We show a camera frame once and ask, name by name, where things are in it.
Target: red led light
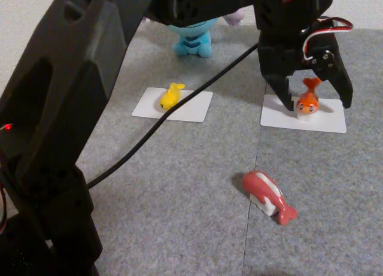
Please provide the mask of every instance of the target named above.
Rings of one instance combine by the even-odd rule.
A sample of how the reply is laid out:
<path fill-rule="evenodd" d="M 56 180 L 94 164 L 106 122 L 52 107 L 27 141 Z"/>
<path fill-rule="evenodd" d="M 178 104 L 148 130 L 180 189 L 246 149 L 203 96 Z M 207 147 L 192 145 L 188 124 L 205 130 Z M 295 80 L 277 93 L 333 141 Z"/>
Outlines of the red led light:
<path fill-rule="evenodd" d="M 0 131 L 5 129 L 6 131 L 9 131 L 12 128 L 12 123 L 9 123 L 7 125 L 4 125 L 3 127 L 0 128 Z"/>

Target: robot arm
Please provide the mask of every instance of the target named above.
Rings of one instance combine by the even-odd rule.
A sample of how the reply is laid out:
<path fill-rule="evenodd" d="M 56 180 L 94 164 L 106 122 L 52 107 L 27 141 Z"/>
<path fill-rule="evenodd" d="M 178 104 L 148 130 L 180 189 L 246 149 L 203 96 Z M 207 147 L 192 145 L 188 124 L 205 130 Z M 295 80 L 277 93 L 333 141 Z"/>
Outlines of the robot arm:
<path fill-rule="evenodd" d="M 349 107 L 352 86 L 335 36 L 310 41 L 308 53 L 315 62 L 305 61 L 302 53 L 309 34 L 332 25 L 317 20 L 331 3 L 54 0 L 0 98 L 0 127 L 13 124 L 0 131 L 0 183 L 36 230 L 36 237 L 52 240 L 58 251 L 54 257 L 85 275 L 82 272 L 91 269 L 102 246 L 90 216 L 92 199 L 75 163 L 111 96 L 142 18 L 188 26 L 254 5 L 261 30 L 260 69 L 284 105 L 293 107 L 287 76 L 298 69 L 313 69 L 322 80 L 333 83 Z M 11 227 L 19 227 L 21 233 L 22 225 Z M 0 244 L 7 243 L 1 241 L 6 234 L 0 236 Z M 8 255 L 7 249 L 12 247 L 0 245 L 0 255 Z"/>

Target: plush toy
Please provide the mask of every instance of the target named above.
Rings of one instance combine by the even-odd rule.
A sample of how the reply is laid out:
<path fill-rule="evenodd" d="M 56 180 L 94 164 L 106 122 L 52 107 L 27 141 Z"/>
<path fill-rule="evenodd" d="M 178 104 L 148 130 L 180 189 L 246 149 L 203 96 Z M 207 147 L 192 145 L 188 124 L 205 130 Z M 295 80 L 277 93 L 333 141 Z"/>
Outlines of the plush toy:
<path fill-rule="evenodd" d="M 168 28 L 180 36 L 178 43 L 173 45 L 173 51 L 177 56 L 196 54 L 201 57 L 210 57 L 211 39 L 209 30 L 218 19 L 207 20 L 185 28 L 168 26 Z"/>
<path fill-rule="evenodd" d="M 245 11 L 243 8 L 240 8 L 238 11 L 223 17 L 223 19 L 226 21 L 226 23 L 229 26 L 239 25 L 244 18 L 245 18 Z"/>

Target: toy figure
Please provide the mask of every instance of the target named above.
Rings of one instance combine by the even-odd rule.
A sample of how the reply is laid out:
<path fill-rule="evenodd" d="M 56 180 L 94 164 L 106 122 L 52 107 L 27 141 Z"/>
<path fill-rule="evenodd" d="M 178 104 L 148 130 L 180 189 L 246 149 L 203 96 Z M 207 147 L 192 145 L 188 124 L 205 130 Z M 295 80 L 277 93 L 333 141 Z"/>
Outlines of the toy figure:
<path fill-rule="evenodd" d="M 307 86 L 307 92 L 300 96 L 297 101 L 297 119 L 311 120 L 314 113 L 319 110 L 319 99 L 315 94 L 315 88 L 321 83 L 320 78 L 305 78 L 303 83 Z"/>
<path fill-rule="evenodd" d="M 243 8 L 240 8 L 238 11 L 228 14 L 223 18 L 229 26 L 237 26 L 245 18 L 245 11 Z"/>
<path fill-rule="evenodd" d="M 168 26 L 172 31 L 180 35 L 180 40 L 173 46 L 177 56 L 196 54 L 201 57 L 210 57 L 211 39 L 209 29 L 214 26 L 218 19 L 207 20 L 185 28 Z"/>
<path fill-rule="evenodd" d="M 243 185 L 250 193 L 250 200 L 267 216 L 279 212 L 278 221 L 281 225 L 287 225 L 289 220 L 297 217 L 297 211 L 287 206 L 282 191 L 264 172 L 250 171 L 245 175 Z"/>
<path fill-rule="evenodd" d="M 180 101 L 181 89 L 185 88 L 185 84 L 172 83 L 170 88 L 162 95 L 160 105 L 164 110 L 170 110 L 174 105 Z"/>

